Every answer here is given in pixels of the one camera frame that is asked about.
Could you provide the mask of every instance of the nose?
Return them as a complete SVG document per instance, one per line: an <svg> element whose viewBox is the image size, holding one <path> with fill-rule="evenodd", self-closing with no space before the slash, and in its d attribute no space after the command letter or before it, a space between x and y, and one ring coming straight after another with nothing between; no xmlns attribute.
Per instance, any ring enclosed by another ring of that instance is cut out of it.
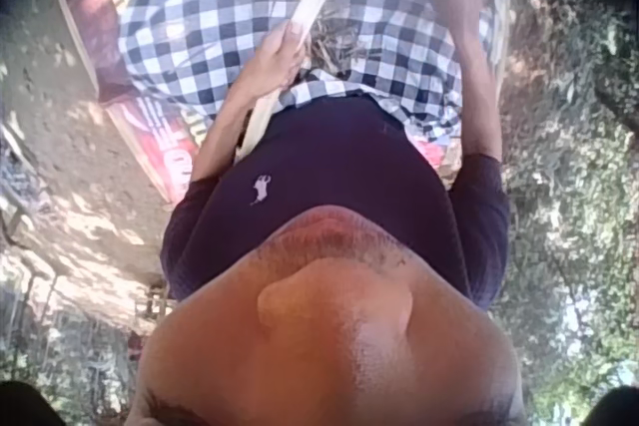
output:
<svg viewBox="0 0 639 426"><path fill-rule="evenodd" d="M269 285L258 298L261 324L308 347L387 349L405 337L412 312L407 285L350 259L316 260Z"/></svg>

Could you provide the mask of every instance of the man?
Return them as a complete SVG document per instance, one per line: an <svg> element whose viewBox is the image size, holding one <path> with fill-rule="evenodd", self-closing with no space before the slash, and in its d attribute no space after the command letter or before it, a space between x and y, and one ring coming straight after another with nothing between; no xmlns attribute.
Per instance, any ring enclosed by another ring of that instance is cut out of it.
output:
<svg viewBox="0 0 639 426"><path fill-rule="evenodd" d="M167 228L181 300L145 346L128 424L505 424L512 346L485 310L506 266L484 0L434 0L463 80L463 167L448 193L367 95L273 117L234 153L256 100L296 77L295 25L233 83Z"/></svg>

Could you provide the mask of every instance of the shirt logo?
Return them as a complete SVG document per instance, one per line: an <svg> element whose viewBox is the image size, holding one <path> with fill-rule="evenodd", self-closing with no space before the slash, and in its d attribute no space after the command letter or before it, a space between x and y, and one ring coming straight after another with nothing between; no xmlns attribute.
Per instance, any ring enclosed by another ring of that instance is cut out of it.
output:
<svg viewBox="0 0 639 426"><path fill-rule="evenodd" d="M270 175L262 175L261 177L258 178L258 180L256 181L256 184L253 186L253 188L258 191L258 197L251 204L251 206L260 204L261 202L267 199L267 197L269 196L268 187L270 182L271 182Z"/></svg>

